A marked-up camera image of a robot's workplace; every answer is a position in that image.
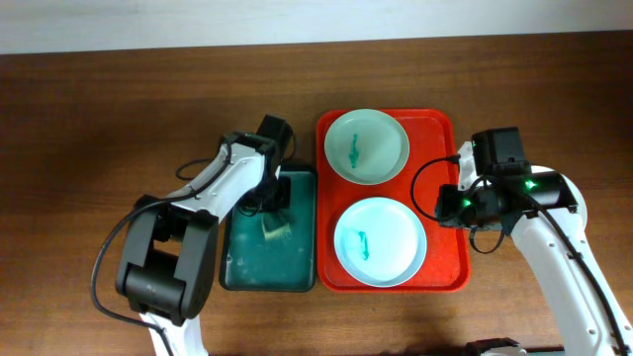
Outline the green yellow sponge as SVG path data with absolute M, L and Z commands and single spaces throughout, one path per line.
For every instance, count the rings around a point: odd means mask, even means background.
M 265 216 L 261 220 L 262 233 L 265 240 L 283 237 L 291 232 L 290 222 L 277 216 Z

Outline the light blue plate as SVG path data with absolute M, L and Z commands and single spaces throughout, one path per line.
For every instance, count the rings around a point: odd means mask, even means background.
M 421 221 L 405 204 L 372 197 L 342 213 L 333 246 L 338 262 L 353 279 L 370 287 L 393 288 L 420 270 L 427 237 Z

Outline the white plate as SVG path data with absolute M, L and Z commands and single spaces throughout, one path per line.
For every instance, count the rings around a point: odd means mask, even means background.
M 554 169 L 552 169 L 550 167 L 546 167 L 546 166 L 533 165 L 532 166 L 532 172 L 533 173 L 554 172 Z M 575 198 L 576 202 L 578 203 L 577 211 L 578 211 L 578 214 L 582 218 L 583 226 L 587 227 L 587 224 L 588 224 L 588 208 L 587 208 L 586 200 L 585 200 L 583 194 L 581 193 L 580 189 L 577 187 L 577 185 L 572 180 L 570 180 L 566 175 L 563 175 L 563 178 L 564 178 L 567 186 L 569 187 L 573 197 Z

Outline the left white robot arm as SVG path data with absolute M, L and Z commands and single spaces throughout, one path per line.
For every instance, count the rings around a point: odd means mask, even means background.
M 220 222 L 235 207 L 256 215 L 289 206 L 289 184 L 279 174 L 294 137 L 287 121 L 267 115 L 256 132 L 227 135 L 184 187 L 141 197 L 123 219 L 116 290 L 139 313 L 157 354 L 204 348 L 183 337 L 213 285 Z

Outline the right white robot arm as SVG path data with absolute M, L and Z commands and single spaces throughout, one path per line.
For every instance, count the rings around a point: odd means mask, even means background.
M 534 171 L 516 128 L 475 133 L 452 160 L 459 180 L 439 189 L 438 224 L 511 238 L 538 281 L 567 354 L 631 354 L 632 324 L 589 247 L 579 189 L 555 170 Z

